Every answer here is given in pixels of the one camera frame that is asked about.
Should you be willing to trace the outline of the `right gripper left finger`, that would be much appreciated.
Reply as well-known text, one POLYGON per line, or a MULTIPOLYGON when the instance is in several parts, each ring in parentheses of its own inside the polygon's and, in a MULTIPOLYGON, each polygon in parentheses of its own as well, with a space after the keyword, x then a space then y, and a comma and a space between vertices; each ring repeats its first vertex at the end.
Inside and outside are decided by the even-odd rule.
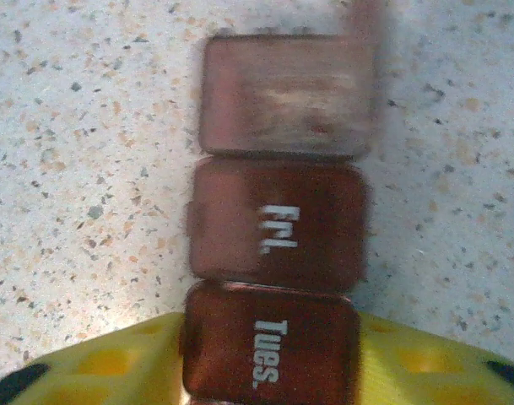
POLYGON ((44 355, 0 380, 0 404, 178 404, 182 321, 172 312, 44 355))

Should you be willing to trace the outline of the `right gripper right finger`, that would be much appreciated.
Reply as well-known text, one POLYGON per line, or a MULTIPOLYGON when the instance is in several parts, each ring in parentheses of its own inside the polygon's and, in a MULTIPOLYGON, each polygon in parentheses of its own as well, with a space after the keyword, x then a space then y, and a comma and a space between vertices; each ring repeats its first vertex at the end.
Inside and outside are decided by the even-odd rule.
POLYGON ((499 354, 360 315, 359 404, 514 404, 514 363, 499 354))

